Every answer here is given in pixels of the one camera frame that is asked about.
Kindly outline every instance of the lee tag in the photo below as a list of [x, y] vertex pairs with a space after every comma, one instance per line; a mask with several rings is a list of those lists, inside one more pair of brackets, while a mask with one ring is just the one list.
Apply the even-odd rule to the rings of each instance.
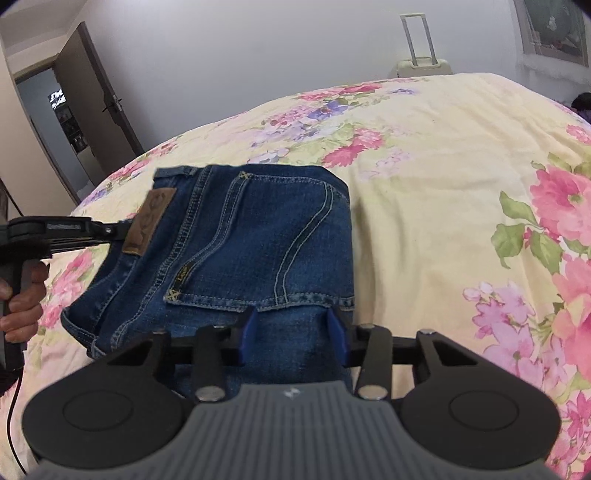
[[125, 237], [122, 252], [139, 255], [146, 252], [156, 227], [177, 189], [150, 190]]

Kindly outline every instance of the jeans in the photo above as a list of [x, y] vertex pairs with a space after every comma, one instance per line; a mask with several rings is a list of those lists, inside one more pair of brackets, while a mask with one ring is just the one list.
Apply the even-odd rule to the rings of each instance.
[[[348, 380], [325, 319], [333, 304], [353, 310], [344, 182], [322, 167], [212, 165], [157, 170], [153, 188], [175, 191], [145, 251], [113, 243], [62, 313], [91, 358], [158, 329], [175, 337], [231, 325], [252, 305], [254, 352], [245, 366], [226, 367], [230, 394], [242, 383]], [[185, 395], [189, 371], [177, 367], [170, 385]]]

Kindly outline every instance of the bed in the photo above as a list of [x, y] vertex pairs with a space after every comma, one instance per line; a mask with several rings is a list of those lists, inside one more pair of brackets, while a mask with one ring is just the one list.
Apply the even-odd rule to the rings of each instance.
[[[274, 100], [179, 135], [113, 173], [74, 210], [131, 218], [156, 168], [322, 165], [351, 195], [356, 320], [430, 327], [542, 389], [563, 418], [548, 465], [591, 470], [591, 125], [493, 74], [392, 79]], [[62, 328], [107, 246], [50, 261], [12, 432], [26, 402], [86, 365]], [[395, 370], [395, 393], [412, 385]], [[0, 399], [5, 425], [14, 388]], [[19, 477], [5, 432], [0, 473]]]

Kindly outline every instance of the metal screw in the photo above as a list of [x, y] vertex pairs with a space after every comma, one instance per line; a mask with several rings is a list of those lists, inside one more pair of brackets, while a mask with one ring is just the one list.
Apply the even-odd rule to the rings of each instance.
[[199, 401], [216, 402], [223, 399], [226, 396], [226, 392], [215, 385], [208, 385], [207, 387], [199, 388], [195, 392], [195, 396]]
[[364, 385], [357, 394], [364, 400], [382, 400], [388, 395], [388, 390], [380, 385]]

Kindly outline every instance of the finger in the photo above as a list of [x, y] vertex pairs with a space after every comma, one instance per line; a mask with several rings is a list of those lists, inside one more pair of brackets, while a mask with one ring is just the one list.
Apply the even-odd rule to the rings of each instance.
[[24, 292], [16, 295], [8, 304], [11, 312], [23, 312], [32, 309], [47, 294], [47, 289], [43, 283], [31, 283], [31, 286]]
[[31, 269], [31, 281], [33, 283], [43, 283], [49, 278], [49, 265], [39, 262]]
[[11, 313], [0, 320], [0, 330], [10, 332], [28, 325], [33, 325], [43, 315], [43, 308], [41, 305], [35, 305], [32, 309], [24, 312]]
[[27, 325], [26, 327], [13, 330], [6, 334], [7, 342], [20, 343], [28, 342], [39, 330], [39, 325], [35, 322], [33, 325]]
[[12, 288], [6, 280], [0, 278], [0, 300], [8, 300], [12, 297]]

